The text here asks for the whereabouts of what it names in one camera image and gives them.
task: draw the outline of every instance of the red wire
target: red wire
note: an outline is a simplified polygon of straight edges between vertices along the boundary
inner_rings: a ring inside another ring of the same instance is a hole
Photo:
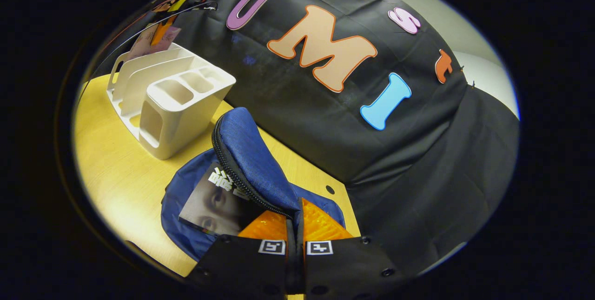
[[[170,1],[172,1],[172,0],[167,0],[167,1],[164,1],[164,2],[160,3],[160,4],[159,4],[159,6],[157,6],[157,7],[153,8],[153,9],[157,9],[158,7],[161,7],[161,6],[165,5],[166,3],[170,2]],[[102,50],[101,50],[101,51],[100,51],[98,54],[101,54],[101,53],[102,53],[104,50],[106,50],[106,48],[107,48],[108,46],[110,46],[110,44],[111,44],[111,43],[112,43],[112,42],[113,42],[115,39],[117,39],[117,37],[118,37],[118,36],[120,36],[120,35],[121,35],[121,34],[122,34],[124,31],[126,31],[126,29],[130,28],[130,27],[131,27],[133,24],[136,24],[136,22],[138,22],[138,20],[140,20],[140,19],[144,18],[144,16],[145,16],[145,15],[147,15],[147,13],[148,13],[148,12],[146,12],[146,13],[142,14],[142,15],[141,15],[139,18],[137,18],[136,20],[134,20],[134,22],[132,22],[131,24],[129,24],[128,26],[126,26],[126,28],[124,28],[124,29],[123,29],[122,31],[120,31],[120,32],[119,32],[117,35],[115,35],[115,36],[113,37],[113,39],[111,39],[111,41],[109,41],[109,42],[108,42],[108,44],[106,44],[106,46],[105,46],[105,47],[104,47],[104,48],[103,48],[103,49],[102,49]]]

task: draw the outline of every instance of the yellow wooden table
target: yellow wooden table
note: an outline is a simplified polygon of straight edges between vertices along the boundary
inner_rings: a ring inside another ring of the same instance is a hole
[[[76,111],[74,147],[81,180],[98,214],[122,240],[134,242],[164,266],[186,276],[196,261],[180,250],[161,227],[161,199],[174,173],[212,147],[214,124],[232,107],[222,102],[202,135],[169,160],[158,160],[143,149],[115,113],[106,94],[109,77],[89,82]],[[359,236],[344,185],[265,131],[260,133],[287,179],[334,200],[343,211],[349,233]],[[327,192],[326,185],[335,194]]]

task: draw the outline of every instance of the black zipper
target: black zipper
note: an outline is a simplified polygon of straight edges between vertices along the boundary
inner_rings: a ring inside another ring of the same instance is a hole
[[[242,171],[236,164],[234,158],[231,156],[229,150],[227,150],[227,147],[225,147],[225,144],[221,141],[221,135],[219,134],[223,116],[217,120],[211,138],[215,155],[219,160],[219,164],[221,167],[223,167],[223,170],[225,170],[225,174],[227,174],[233,180],[233,183],[236,184],[236,186],[238,186],[238,188],[242,190],[242,192],[244,192],[252,202],[264,209],[279,213],[280,215],[284,215],[288,219],[292,220],[293,217],[289,215],[289,213],[285,213],[281,208],[276,207],[274,204],[266,201],[266,199],[258,191],[256,191],[254,187],[252,187],[244,175],[239,175],[239,173],[242,173]]]

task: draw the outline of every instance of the orange letter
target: orange letter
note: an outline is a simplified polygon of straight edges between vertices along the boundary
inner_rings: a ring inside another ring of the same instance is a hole
[[[343,83],[355,68],[368,57],[378,54],[376,48],[361,36],[351,36],[333,41],[335,17],[318,6],[306,6],[306,16],[280,40],[269,41],[266,46],[279,56],[291,59],[295,47],[303,40],[299,64],[309,67],[323,59],[331,58],[323,67],[315,67],[314,78],[333,92],[341,92]]]
[[[452,73],[452,67],[450,66],[452,63],[452,59],[449,55],[444,52],[444,50],[440,49],[440,58],[436,60],[436,77],[438,77],[438,81],[444,84],[446,82],[446,78],[444,77],[444,73],[448,70],[449,73]]]

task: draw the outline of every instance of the blue fabric pouch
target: blue fabric pouch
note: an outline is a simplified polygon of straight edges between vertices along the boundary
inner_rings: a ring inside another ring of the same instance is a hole
[[[165,233],[194,260],[200,260],[217,237],[180,222],[178,216],[213,162],[225,169],[251,201],[285,215],[293,220],[295,227],[300,220],[301,198],[314,203],[345,227],[343,213],[334,201],[287,181],[246,108],[238,107],[221,116],[215,124],[212,141],[213,149],[199,154],[176,172],[161,202],[161,225]]]

